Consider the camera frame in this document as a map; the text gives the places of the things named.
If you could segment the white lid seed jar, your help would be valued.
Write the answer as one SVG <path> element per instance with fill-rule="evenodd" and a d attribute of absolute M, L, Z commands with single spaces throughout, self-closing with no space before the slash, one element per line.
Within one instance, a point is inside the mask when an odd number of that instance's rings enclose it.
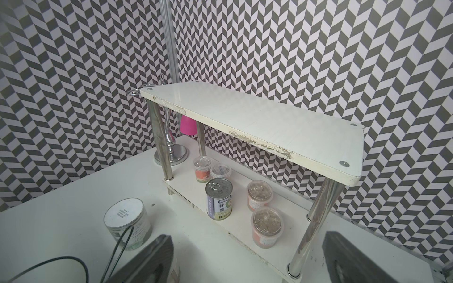
<path fill-rule="evenodd" d="M 130 234 L 130 230 L 128 230 L 122 239 L 122 244 L 126 245 L 126 250 L 139 248 L 152 233 L 152 225 L 145 205 L 138 198 L 118 201 L 107 210 L 103 220 L 115 240 L 119 240 L 128 227 L 133 228 L 130 238 L 128 239 Z"/>

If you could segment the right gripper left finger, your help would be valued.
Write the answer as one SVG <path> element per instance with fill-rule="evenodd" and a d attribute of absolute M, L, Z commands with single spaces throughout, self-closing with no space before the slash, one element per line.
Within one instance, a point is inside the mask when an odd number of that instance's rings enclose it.
<path fill-rule="evenodd" d="M 166 283 L 171 271 L 174 246 L 170 235 L 159 235 L 107 283 Z"/>

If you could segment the silver metal cup stand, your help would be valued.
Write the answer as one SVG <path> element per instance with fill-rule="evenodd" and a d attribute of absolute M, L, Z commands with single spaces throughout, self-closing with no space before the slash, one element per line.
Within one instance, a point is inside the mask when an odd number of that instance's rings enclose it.
<path fill-rule="evenodd" d="M 165 79 L 165 76 L 163 74 L 159 75 L 159 78 L 158 78 L 158 84 L 155 85 L 155 84 L 143 84 L 142 86 L 140 86 L 139 88 L 131 88 L 130 90 L 128 90 L 126 92 L 126 95 L 129 95 L 129 96 L 139 96 L 140 97 L 140 89 L 141 88 L 151 88 L 153 86 L 160 86 L 160 85 L 165 85 L 166 84 L 166 79 Z M 188 157 L 188 150 L 185 146 L 183 145 L 179 145 L 176 143 L 176 140 L 172 134 L 172 131 L 171 131 L 171 123 L 170 123 L 170 120 L 171 120 L 171 113 L 170 113 L 170 110 L 166 107 L 164 107 L 164 118 L 165 118 L 165 121 L 164 121 L 164 133 L 165 133 L 165 140 L 166 140 L 166 145 L 167 145 L 167 149 L 169 151 L 169 159 L 170 159 L 170 163 L 171 163 L 171 166 L 175 166 L 175 165 L 179 165 L 181 164 L 182 162 L 184 162 L 187 157 Z M 160 157 L 159 157 L 159 153 L 156 151 L 155 153 L 155 162 L 156 164 L 158 165 L 161 165 L 161 162 L 160 162 Z"/>

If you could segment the small cup red contents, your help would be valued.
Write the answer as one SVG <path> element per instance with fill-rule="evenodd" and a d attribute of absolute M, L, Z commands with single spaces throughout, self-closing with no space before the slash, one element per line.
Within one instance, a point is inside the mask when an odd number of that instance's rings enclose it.
<path fill-rule="evenodd" d="M 212 160 L 207 156 L 200 156 L 193 161 L 196 180 L 206 183 L 211 179 Z"/>

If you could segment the tin can pull-tab lid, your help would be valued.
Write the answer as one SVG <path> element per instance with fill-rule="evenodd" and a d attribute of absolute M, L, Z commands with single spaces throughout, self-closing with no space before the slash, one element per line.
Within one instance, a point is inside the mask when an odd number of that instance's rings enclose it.
<path fill-rule="evenodd" d="M 232 191 L 233 185 L 228 179 L 215 178 L 206 184 L 206 212 L 211 219 L 221 221 L 230 216 L 232 212 Z"/>

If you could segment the pink upside-down cup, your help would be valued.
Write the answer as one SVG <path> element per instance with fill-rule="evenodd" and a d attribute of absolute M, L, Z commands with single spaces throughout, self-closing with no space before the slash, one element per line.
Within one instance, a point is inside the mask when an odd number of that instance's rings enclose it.
<path fill-rule="evenodd" d="M 187 136 L 197 135 L 197 121 L 186 115 L 182 115 L 180 119 L 180 132 Z"/>

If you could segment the white two-tier shelf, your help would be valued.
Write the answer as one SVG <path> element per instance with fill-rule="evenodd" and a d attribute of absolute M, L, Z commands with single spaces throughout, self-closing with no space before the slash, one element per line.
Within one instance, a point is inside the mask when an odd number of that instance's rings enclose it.
<path fill-rule="evenodd" d="M 164 142 L 161 107 L 194 119 L 198 133 L 205 129 L 222 133 L 210 146 L 203 140 L 179 139 L 190 153 L 184 163 L 175 167 L 164 161 L 164 184 L 169 193 L 202 212 L 210 212 L 212 206 L 207 204 L 205 186 L 195 180 L 193 161 L 205 154 L 216 162 L 229 164 L 234 185 L 233 209 L 220 226 L 282 279 L 300 282 L 306 257 L 337 198 L 344 188 L 360 181 L 363 125 L 196 81 L 143 87 L 140 95 L 157 128 L 158 152 L 166 158 L 169 151 Z M 284 228 L 277 234 L 273 248 L 262 249 L 252 238 L 246 190 L 252 176 L 248 169 L 271 180 L 281 177 L 290 183 L 296 181 L 300 167 L 324 177 L 315 207 L 303 208 L 298 196 L 275 188 L 270 205 L 283 216 Z"/>

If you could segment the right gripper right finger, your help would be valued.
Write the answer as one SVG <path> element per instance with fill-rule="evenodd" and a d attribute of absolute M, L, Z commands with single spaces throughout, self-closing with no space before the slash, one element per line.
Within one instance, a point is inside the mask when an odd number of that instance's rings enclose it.
<path fill-rule="evenodd" d="M 338 232 L 326 232 L 322 248 L 329 277 L 333 283 L 396 281 Z"/>

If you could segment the small cup back right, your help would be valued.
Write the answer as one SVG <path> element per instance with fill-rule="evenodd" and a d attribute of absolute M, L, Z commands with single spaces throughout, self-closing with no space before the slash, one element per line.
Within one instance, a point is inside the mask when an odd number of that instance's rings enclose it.
<path fill-rule="evenodd" d="M 273 199 L 273 189 L 265 181 L 254 180 L 247 186 L 248 208 L 256 211 L 262 207 L 268 206 Z"/>

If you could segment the small cup yellow label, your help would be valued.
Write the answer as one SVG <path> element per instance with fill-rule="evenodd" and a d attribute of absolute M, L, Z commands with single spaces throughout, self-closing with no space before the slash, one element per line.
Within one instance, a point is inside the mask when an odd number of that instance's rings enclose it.
<path fill-rule="evenodd" d="M 211 167 L 211 177 L 212 179 L 222 178 L 229 179 L 231 177 L 232 170 L 228 165 L 222 163 L 214 164 Z"/>

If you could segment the left aluminium corner post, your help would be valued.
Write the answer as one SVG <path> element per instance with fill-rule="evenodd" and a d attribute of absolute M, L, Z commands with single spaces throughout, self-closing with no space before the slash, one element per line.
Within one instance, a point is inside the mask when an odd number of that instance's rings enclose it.
<path fill-rule="evenodd" d="M 169 68 L 173 83 L 180 83 L 176 37 L 173 29 L 173 16 L 171 10 L 171 1 L 159 0 L 162 22 L 164 27 L 164 36 L 166 41 L 166 49 L 168 53 Z"/>

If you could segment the small cup front right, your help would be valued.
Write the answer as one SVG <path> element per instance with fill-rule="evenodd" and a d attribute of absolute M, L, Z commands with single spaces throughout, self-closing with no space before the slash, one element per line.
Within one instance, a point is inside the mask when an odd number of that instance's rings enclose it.
<path fill-rule="evenodd" d="M 275 246 L 284 230 L 282 216 L 273 208 L 264 206 L 251 216 L 252 239 L 262 249 Z"/>

